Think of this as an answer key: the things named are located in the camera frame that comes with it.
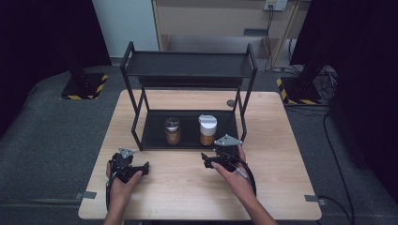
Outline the grey table bracket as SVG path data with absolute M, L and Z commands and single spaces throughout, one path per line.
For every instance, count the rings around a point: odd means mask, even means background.
M 82 200 L 84 198 L 86 199 L 95 199 L 97 196 L 97 192 L 93 191 L 83 191 L 83 192 L 77 192 L 74 195 L 75 200 Z
M 306 202 L 318 203 L 320 206 L 325 206 L 327 204 L 327 201 L 324 198 L 315 195 L 305 195 L 304 198 Z

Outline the person's right hand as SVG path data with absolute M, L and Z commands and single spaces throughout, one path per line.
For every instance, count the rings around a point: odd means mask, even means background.
M 230 187 L 231 191 L 241 200 L 249 200 L 254 196 L 252 185 L 249 180 L 245 178 L 242 173 L 247 173 L 243 164 L 238 163 L 238 170 L 228 172 L 222 165 L 212 162 L 213 168 L 223 177 L 225 182 Z

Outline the person's left hand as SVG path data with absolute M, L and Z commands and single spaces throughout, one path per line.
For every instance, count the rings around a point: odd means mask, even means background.
M 139 183 L 142 171 L 136 172 L 128 183 L 122 182 L 118 177 L 112 178 L 109 208 L 125 207 L 129 201 L 134 187 Z

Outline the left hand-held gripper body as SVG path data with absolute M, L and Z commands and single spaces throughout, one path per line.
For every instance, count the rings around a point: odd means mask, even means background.
M 114 153 L 111 164 L 111 178 L 118 178 L 123 183 L 128 183 L 132 176 L 136 173 L 136 170 L 131 166 L 133 160 L 134 150 L 119 147 L 119 152 Z

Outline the light wooden cabinet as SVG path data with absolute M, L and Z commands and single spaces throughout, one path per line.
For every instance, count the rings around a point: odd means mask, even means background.
M 162 51 L 242 51 L 251 43 L 270 68 L 279 64 L 303 0 L 288 0 L 284 11 L 264 10 L 265 0 L 152 0 Z

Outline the black stand base striped edge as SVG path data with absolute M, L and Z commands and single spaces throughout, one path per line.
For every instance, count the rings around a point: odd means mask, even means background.
M 103 73 L 88 73 L 78 62 L 74 52 L 66 48 L 63 51 L 64 62 L 67 64 L 70 79 L 61 92 L 63 99 L 95 99 L 105 84 L 108 76 Z
M 316 105 L 321 103 L 314 78 L 320 73 L 320 66 L 305 66 L 297 77 L 281 77 L 277 80 L 284 103 Z

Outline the brown jar with white lid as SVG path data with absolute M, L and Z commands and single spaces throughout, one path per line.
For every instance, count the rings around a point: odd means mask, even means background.
M 215 141 L 218 121 L 213 115 L 201 114 L 198 118 L 200 125 L 200 142 L 204 146 L 210 146 Z

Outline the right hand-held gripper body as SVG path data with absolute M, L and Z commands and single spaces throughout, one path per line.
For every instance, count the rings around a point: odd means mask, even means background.
M 242 145 L 242 141 L 225 134 L 216 140 L 214 144 L 216 145 L 215 161 L 222 165 L 228 172 L 233 172 L 240 160 L 237 147 Z

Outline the black two-tier metal rack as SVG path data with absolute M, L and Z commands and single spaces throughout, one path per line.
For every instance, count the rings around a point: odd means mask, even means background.
M 140 150 L 200 149 L 198 118 L 210 114 L 217 118 L 216 136 L 229 134 L 243 140 L 247 134 L 245 111 L 257 74 L 253 48 L 245 52 L 151 52 L 137 51 L 130 43 L 120 63 L 135 112 L 131 134 Z M 154 109 L 149 106 L 146 89 L 213 88 L 234 90 L 229 110 Z M 175 146 L 166 141 L 164 122 L 179 119 L 181 141 Z

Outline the brown jar with clear lid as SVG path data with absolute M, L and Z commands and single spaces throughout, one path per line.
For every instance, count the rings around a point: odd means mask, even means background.
M 169 144 L 178 144 L 181 139 L 180 121 L 175 117 L 167 118 L 164 124 L 166 141 Z

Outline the white wall socket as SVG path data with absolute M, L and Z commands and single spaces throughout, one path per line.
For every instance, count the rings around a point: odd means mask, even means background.
M 265 0 L 264 10 L 284 11 L 288 0 Z

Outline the dark curtain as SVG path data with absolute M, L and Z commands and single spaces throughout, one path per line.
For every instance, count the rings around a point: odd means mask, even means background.
M 311 0 L 292 62 L 337 72 L 346 149 L 398 202 L 398 0 Z
M 0 138 L 36 83 L 69 70 L 67 52 L 111 63 L 93 0 L 0 0 Z

